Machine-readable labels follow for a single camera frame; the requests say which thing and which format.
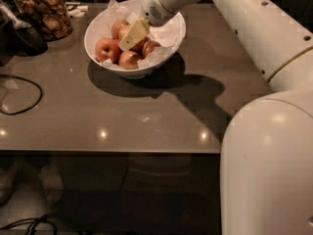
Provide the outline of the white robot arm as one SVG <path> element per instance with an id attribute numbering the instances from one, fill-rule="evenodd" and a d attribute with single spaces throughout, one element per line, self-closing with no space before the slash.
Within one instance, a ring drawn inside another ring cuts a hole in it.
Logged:
<path id="1" fill-rule="evenodd" d="M 143 0 L 121 41 L 199 0 Z M 313 235 L 313 37 L 270 0 L 212 0 L 272 94 L 241 108 L 220 159 L 222 235 Z"/>

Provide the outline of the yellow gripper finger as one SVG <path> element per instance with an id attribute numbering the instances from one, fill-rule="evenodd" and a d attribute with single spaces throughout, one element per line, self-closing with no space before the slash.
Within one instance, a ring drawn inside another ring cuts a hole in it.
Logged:
<path id="1" fill-rule="evenodd" d="M 119 41 L 119 48 L 122 51 L 128 51 L 135 47 L 150 33 L 150 25 L 143 18 L 138 18 L 134 21 L 125 35 Z"/>

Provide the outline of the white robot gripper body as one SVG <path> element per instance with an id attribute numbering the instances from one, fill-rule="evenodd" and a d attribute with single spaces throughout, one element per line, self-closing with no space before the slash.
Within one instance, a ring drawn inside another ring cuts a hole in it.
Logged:
<path id="1" fill-rule="evenodd" d="M 140 17 L 151 26 L 167 24 L 186 5 L 201 0 L 143 0 Z"/>

